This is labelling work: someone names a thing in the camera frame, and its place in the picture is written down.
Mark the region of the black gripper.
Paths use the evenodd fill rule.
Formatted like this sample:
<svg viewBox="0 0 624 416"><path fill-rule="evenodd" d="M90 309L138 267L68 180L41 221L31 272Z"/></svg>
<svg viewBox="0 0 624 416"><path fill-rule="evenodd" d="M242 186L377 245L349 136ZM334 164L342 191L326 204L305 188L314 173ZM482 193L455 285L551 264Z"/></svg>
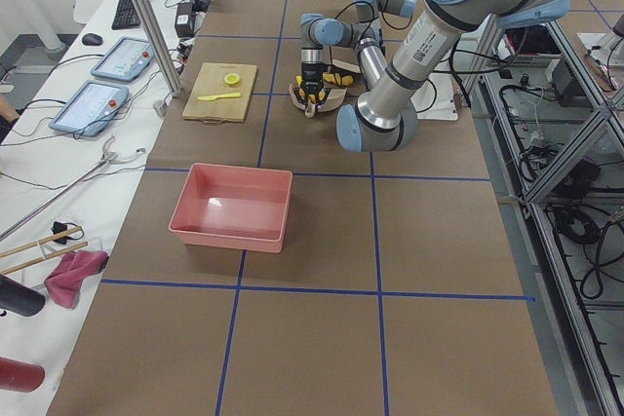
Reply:
<svg viewBox="0 0 624 416"><path fill-rule="evenodd" d="M301 64L301 75L304 80L315 81L318 83L318 93L325 88L323 74L326 71L325 63L321 61L304 61Z"/></svg>

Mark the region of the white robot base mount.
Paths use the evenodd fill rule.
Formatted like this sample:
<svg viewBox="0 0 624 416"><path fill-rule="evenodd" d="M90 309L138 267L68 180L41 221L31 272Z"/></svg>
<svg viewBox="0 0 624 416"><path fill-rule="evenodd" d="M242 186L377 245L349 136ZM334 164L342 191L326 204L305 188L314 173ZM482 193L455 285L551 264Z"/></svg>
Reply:
<svg viewBox="0 0 624 416"><path fill-rule="evenodd" d="M449 75L431 74L425 84L411 98L419 119L456 121L458 113L453 99L453 85Z"/></svg>

